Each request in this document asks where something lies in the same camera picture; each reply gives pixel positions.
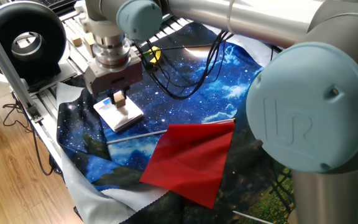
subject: wooden floor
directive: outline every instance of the wooden floor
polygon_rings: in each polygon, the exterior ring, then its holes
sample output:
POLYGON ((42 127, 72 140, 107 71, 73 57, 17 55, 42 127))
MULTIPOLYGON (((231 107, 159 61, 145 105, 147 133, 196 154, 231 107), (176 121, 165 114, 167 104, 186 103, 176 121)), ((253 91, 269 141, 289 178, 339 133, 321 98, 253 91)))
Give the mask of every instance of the wooden floor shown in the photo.
MULTIPOLYGON (((41 172, 32 134, 19 125, 2 125, 10 110, 2 108, 6 103, 14 100, 7 85, 0 84, 0 223, 82 223, 62 178, 54 173, 46 177, 41 172)), ((16 112, 7 122, 15 119, 26 124, 23 115, 16 112)), ((38 145, 48 170, 48 152, 41 141, 38 145)))

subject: cable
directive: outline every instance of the cable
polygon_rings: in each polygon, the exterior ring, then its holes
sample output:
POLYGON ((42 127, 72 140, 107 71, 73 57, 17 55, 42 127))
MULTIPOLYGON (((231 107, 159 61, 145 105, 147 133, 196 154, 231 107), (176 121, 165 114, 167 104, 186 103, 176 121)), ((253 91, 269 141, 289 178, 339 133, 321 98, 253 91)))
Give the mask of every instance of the cable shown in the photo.
POLYGON ((35 151, 37 152, 37 159, 38 159, 38 163, 40 165, 41 171, 42 171, 42 173, 44 175, 49 176, 53 172, 53 167, 51 167, 50 171, 48 173, 46 173, 45 170, 44 170, 44 167, 42 166, 41 158, 40 158, 40 152, 38 150, 37 138, 35 137, 34 127, 32 128, 32 137, 34 138, 35 151))
POLYGON ((198 47, 209 47, 212 44, 200 44, 200 45, 192 45, 192 46, 179 46, 179 47, 167 47, 164 49, 154 50, 155 52, 163 51, 163 50, 176 50, 176 49, 184 49, 184 48, 198 48, 198 47))
POLYGON ((41 168, 41 171, 42 173, 44 173, 44 175, 46 176, 49 176, 52 174, 53 172, 53 167, 51 167, 50 171, 49 172, 45 172, 45 169, 44 167, 42 166, 42 163, 41 163, 41 158, 40 158, 40 152, 39 152, 39 149, 38 149, 38 144, 37 144, 37 138, 35 137, 35 131, 34 131, 34 127, 33 125, 31 124, 30 119, 27 115, 27 113, 25 112, 24 108, 23 108, 23 105, 20 103, 19 100, 17 100, 15 97, 14 99, 16 100, 15 104, 6 104, 4 106, 2 106, 2 108, 12 108, 12 110, 10 110, 10 112, 6 115, 5 119, 4 119, 4 122, 3 122, 3 125, 4 126, 13 126, 15 125, 16 123, 19 123, 25 130, 26 133, 31 133, 32 132, 32 135, 33 135, 33 139, 34 139, 34 145, 35 145, 35 151, 37 153, 37 159, 38 159, 38 163, 40 165, 40 168, 41 168), (11 115, 11 113, 16 109, 16 111, 18 113, 21 113, 24 115, 25 119, 27 120, 27 126, 24 126, 20 121, 18 120, 15 120, 14 123, 12 124, 6 124, 6 120, 8 119, 8 117, 11 115))
POLYGON ((13 126, 13 125, 15 125, 15 124, 20 124, 23 128, 24 128, 24 131, 26 132, 26 133, 31 133, 32 132, 32 130, 31 129, 29 129, 29 120, 27 120, 27 125, 26 126, 24 126, 24 124, 22 124, 20 121, 18 121, 18 120, 15 120, 12 124, 6 124, 6 120, 8 119, 8 117, 11 115, 11 113, 16 109, 16 111, 18 112, 18 113, 23 113, 23 112, 20 112, 19 110, 21 110, 21 108, 20 108, 20 106, 19 106, 19 104, 18 104, 18 102, 16 101, 16 103, 15 104, 5 104, 4 106, 2 106, 2 108, 12 108, 12 110, 10 110, 10 112, 6 115, 6 117, 5 117, 5 119, 4 119, 4 121, 2 122, 2 124, 4 125, 4 126, 6 126, 6 127, 10 127, 10 126, 13 126))
MULTIPOLYGON (((161 70, 163 76, 168 80, 167 85, 164 86, 164 84, 161 83, 161 81, 157 78, 157 76, 156 76, 154 73, 150 73, 150 72, 149 72, 149 76, 150 76, 151 79, 157 84, 157 86, 160 87, 160 88, 162 89, 162 91, 163 91, 164 93, 166 93, 168 96, 170 96, 170 97, 172 97, 172 98, 174 98, 174 99, 176 99, 176 100, 184 100, 184 99, 189 98, 192 94, 194 94, 194 93, 201 87, 201 85, 204 83, 205 78, 212 72, 212 70, 213 70, 213 68, 214 68, 214 66, 215 66, 215 64, 216 64, 216 61, 217 61, 217 59, 218 59, 220 44, 221 44, 222 42, 224 42, 224 46, 225 46, 227 39, 229 39, 229 38, 231 38, 231 37, 233 36, 233 34, 231 34, 231 35, 229 35, 229 36, 225 39, 225 37, 226 37, 227 35, 228 35, 228 32, 226 32, 226 31, 221 31, 221 32, 218 34, 218 36, 215 38, 214 42, 213 42, 212 44, 208 44, 208 45, 211 45, 212 47, 211 47, 211 50, 209 51, 208 56, 207 56, 207 62, 206 62, 205 70, 204 70, 204 72, 203 72, 203 74, 202 74, 202 76, 201 76, 201 78, 200 78, 199 81, 197 81, 197 82, 195 82, 195 83, 192 83, 192 84, 190 84, 190 85, 177 85, 176 83, 173 83, 173 82, 170 81, 170 75, 169 75, 169 73, 168 73, 167 71, 165 71, 165 70, 161 67, 161 65, 160 65, 159 63, 156 63, 156 64, 157 64, 158 68, 161 70), (213 60, 213 57, 215 57, 215 59, 214 59, 213 64, 212 64, 212 66, 211 66, 211 68, 210 68, 209 66, 210 66, 210 64, 211 64, 211 62, 212 62, 212 60, 213 60), (195 87, 194 87, 194 89, 193 89, 189 94, 187 94, 187 95, 185 95, 185 96, 181 96, 180 94, 182 94, 182 93, 185 91, 185 89, 183 89, 183 90, 179 93, 179 95, 178 95, 178 94, 174 94, 174 93, 172 93, 172 92, 167 88, 167 86, 168 86, 169 84, 172 84, 172 85, 174 85, 174 86, 176 86, 176 87, 181 87, 181 88, 188 88, 188 87, 192 87, 192 86, 195 86, 195 87)), ((155 51, 152 49, 152 46, 151 46, 150 41, 147 41, 147 45, 149 46, 149 48, 150 48, 150 50, 151 50, 151 52, 152 52, 152 55, 153 55, 155 58, 157 58, 157 57, 156 57, 156 54, 155 54, 155 51)), ((190 46, 190 47, 200 47, 200 46, 206 46, 206 45, 197 45, 197 46, 190 46)), ((144 64, 145 68, 149 67, 149 65, 147 65, 147 61, 146 61, 146 59, 144 58, 144 55, 143 55, 143 53, 142 53, 140 47, 137 46, 137 45, 135 45, 135 47, 136 47, 137 50, 140 52, 140 57, 142 58, 142 61, 143 61, 143 64, 144 64)), ((183 47, 172 47, 172 48, 169 48, 169 49, 181 49, 181 48, 185 48, 185 46, 183 46, 183 47)), ((220 64, 220 66, 219 66, 219 72, 218 72, 217 77, 215 78, 214 81, 217 80, 217 78, 218 78, 218 76, 219 76, 219 74, 220 74, 220 71, 221 71, 221 68, 222 68, 223 59, 224 59, 224 53, 225 53, 225 52, 224 52, 224 50, 223 50, 223 57, 222 57, 221 64, 220 64)))

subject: red fabric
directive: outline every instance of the red fabric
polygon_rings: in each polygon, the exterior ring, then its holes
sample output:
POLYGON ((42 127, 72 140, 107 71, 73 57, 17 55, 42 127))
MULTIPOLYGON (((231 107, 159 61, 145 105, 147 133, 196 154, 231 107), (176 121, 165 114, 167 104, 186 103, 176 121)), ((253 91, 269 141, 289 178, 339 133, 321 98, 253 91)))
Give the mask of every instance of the red fabric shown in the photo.
POLYGON ((213 208, 233 131, 232 121, 170 125, 140 181, 213 208))

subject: blue starry fabric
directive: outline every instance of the blue starry fabric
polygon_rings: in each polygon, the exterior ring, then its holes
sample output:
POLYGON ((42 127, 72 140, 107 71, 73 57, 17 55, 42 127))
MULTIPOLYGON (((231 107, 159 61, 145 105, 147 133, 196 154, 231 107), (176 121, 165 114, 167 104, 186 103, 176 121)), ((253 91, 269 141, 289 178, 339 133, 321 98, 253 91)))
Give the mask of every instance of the blue starry fabric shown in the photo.
MULTIPOLYGON (((204 26, 191 23, 153 44, 167 49, 209 44, 215 37, 204 26)), ((200 78, 208 51, 208 47, 163 50, 161 65, 171 81, 188 85, 200 78)), ((96 101, 85 88, 77 100, 62 103, 59 107, 58 143, 98 191, 128 189, 139 184, 161 135, 112 145, 107 145, 107 141, 161 131, 167 129, 169 124, 207 123, 236 118, 236 130, 213 210, 169 192, 124 222, 236 223, 238 219, 234 217, 232 209, 247 211, 271 184, 267 180, 271 160, 249 130, 246 118, 247 91, 261 70, 262 67, 243 48, 228 42, 222 43, 213 71, 203 86, 186 100, 174 100, 167 96, 144 70, 144 80, 132 85, 128 91, 128 97, 144 112, 144 118, 120 133, 113 132, 99 117, 93 109, 96 101), (251 182, 252 186, 249 187, 246 183, 251 182)), ((160 72, 157 72, 157 76, 164 79, 160 72)), ((191 91, 191 88, 182 90, 167 82, 165 80, 171 91, 178 94, 182 92, 185 95, 191 91)), ((75 83, 84 86, 83 82, 75 83)))

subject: wooden cube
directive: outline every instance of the wooden cube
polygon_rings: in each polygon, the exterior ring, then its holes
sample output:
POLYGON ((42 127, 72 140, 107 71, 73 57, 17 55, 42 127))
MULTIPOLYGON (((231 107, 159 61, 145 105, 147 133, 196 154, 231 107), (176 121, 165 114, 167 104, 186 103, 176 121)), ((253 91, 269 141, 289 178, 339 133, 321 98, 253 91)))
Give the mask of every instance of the wooden cube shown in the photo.
POLYGON ((73 41, 73 44, 75 47, 79 47, 82 45, 81 37, 78 35, 74 35, 71 37, 71 40, 73 41))
POLYGON ((93 39, 93 34, 92 33, 86 33, 84 35, 84 44, 85 47, 87 49, 87 51, 89 52, 89 54, 94 57, 94 53, 93 53, 93 45, 94 45, 94 39, 93 39))
POLYGON ((114 102, 116 103, 116 108, 122 108, 125 106, 125 97, 121 92, 114 94, 114 102))

